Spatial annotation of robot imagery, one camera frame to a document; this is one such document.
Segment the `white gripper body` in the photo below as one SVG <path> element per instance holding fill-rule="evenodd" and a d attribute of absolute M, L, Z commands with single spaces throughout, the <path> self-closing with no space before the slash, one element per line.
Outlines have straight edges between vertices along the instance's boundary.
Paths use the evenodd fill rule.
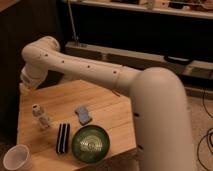
<path fill-rule="evenodd" d="M 37 89 L 46 79 L 46 71 L 33 66 L 24 66 L 20 78 L 28 89 Z"/>

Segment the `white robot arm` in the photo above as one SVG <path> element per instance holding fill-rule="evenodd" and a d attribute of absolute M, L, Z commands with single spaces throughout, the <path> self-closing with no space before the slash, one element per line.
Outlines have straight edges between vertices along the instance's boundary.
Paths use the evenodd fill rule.
<path fill-rule="evenodd" d="M 60 52 L 45 36 L 24 46 L 20 78 L 37 88 L 49 71 L 74 75 L 130 99 L 140 171 L 197 171 L 187 95 L 178 76 L 161 67 L 143 71 Z"/>

